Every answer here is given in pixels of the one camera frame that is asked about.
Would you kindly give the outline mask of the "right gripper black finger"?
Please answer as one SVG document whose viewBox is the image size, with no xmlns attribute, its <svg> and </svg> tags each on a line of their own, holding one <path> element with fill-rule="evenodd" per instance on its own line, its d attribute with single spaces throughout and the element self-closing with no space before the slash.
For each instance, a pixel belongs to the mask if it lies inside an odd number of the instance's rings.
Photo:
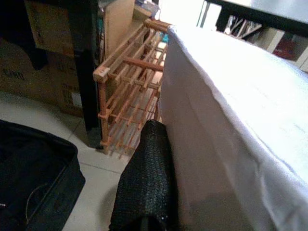
<svg viewBox="0 0 308 231">
<path fill-rule="evenodd" d="M 166 126 L 148 120 L 120 176 L 111 231 L 176 231 L 178 188 Z"/>
</svg>

